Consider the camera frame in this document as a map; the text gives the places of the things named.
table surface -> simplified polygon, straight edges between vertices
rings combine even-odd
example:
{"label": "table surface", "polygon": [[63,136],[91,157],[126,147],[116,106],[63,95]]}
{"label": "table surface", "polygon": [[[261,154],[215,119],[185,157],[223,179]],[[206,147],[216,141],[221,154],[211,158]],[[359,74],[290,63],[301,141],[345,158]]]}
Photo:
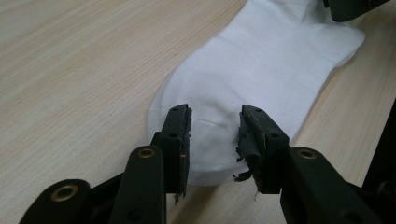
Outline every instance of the table surface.
{"label": "table surface", "polygon": [[[66,178],[94,187],[146,145],[166,77],[218,33],[242,0],[0,3],[0,222],[16,223]],[[321,151],[361,185],[396,97],[396,1],[351,22],[366,33],[335,69],[294,146]],[[253,181],[188,187],[169,223],[282,223],[277,195]]]}

white fabric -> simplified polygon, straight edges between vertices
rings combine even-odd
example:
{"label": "white fabric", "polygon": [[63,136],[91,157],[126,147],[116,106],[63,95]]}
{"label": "white fabric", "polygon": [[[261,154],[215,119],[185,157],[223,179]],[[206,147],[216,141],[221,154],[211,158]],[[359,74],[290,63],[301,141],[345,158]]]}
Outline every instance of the white fabric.
{"label": "white fabric", "polygon": [[189,183],[230,181],[248,169],[235,152],[242,105],[263,109],[292,138],[329,73],[363,39],[356,28],[333,22],[321,0],[248,0],[163,83],[149,110],[148,137],[171,107],[189,104]]}

